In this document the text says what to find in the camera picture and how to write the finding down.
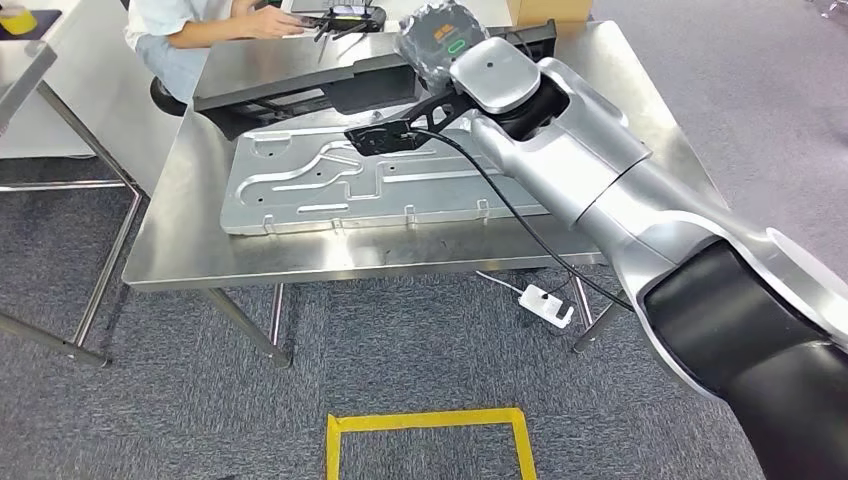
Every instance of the black chair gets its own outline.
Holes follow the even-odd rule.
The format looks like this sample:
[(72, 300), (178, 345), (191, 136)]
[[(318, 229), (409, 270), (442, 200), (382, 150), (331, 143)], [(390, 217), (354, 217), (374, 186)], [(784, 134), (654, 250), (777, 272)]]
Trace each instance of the black chair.
[(171, 92), (165, 88), (165, 84), (159, 80), (159, 77), (153, 77), (153, 81), (150, 82), (150, 98), (153, 99), (153, 103), (159, 107), (159, 110), (168, 115), (175, 117), (185, 115), (187, 105), (171, 96)]

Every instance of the yellow object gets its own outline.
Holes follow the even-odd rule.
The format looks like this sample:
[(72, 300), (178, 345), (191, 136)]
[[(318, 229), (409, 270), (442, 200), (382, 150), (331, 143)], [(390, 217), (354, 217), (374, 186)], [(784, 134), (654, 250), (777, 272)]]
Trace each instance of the yellow object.
[(32, 12), (21, 7), (6, 7), (0, 10), (0, 26), (12, 35), (29, 33), (38, 26)]
[(327, 480), (339, 480), (342, 433), (404, 430), (408, 428), (444, 428), (470, 425), (512, 425), (515, 450), (522, 480), (536, 480), (536, 465), (530, 449), (530, 435), (524, 413), (517, 408), (463, 410), (453, 412), (407, 413), (368, 417), (336, 418), (327, 415)]
[(507, 0), (513, 25), (542, 25), (557, 22), (585, 22), (592, 0)]

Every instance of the yellow tape square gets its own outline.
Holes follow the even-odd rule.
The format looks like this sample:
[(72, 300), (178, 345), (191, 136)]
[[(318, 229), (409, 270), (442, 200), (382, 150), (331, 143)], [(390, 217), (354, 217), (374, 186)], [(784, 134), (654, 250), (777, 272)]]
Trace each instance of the yellow tape square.
[(522, 480), (536, 480), (536, 465), (524, 413), (517, 408), (460, 410), (336, 418), (327, 415), (327, 480), (339, 480), (342, 433), (404, 430), (408, 428), (467, 427), (507, 423), (512, 425)]

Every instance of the light blue jeans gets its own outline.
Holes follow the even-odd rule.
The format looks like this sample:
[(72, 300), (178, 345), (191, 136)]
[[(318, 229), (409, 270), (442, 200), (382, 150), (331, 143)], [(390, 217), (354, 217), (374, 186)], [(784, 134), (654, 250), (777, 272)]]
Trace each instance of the light blue jeans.
[(209, 56), (208, 48), (178, 49), (172, 47), (165, 37), (144, 35), (138, 39), (135, 53), (174, 98), (191, 103), (194, 88)]

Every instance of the silver robotic arm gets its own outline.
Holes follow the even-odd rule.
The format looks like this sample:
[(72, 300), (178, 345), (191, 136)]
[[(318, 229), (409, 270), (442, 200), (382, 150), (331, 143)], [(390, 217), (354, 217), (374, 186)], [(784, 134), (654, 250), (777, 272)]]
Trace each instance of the silver robotic arm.
[[(562, 62), (500, 38), (450, 68), (479, 110), (472, 137), (615, 269), (662, 362), (727, 401), (770, 479), (848, 478), (848, 286), (771, 228), (651, 161), (624, 117)], [(516, 139), (496, 121), (541, 89), (550, 119)]]

